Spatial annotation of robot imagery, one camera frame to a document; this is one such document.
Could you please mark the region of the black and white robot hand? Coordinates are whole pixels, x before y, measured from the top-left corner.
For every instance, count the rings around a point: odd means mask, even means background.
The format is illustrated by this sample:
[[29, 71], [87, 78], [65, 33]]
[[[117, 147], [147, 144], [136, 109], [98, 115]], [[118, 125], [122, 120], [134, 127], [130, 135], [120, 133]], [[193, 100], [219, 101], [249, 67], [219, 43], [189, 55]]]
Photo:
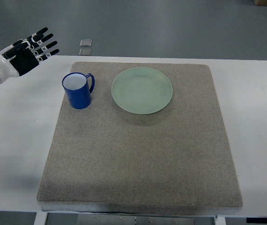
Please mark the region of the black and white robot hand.
[[41, 62], [49, 59], [59, 52], [54, 49], [57, 41], [47, 43], [53, 34], [45, 35], [47, 27], [42, 28], [31, 36], [20, 39], [0, 51], [0, 59], [11, 67], [12, 76], [22, 76], [37, 67]]

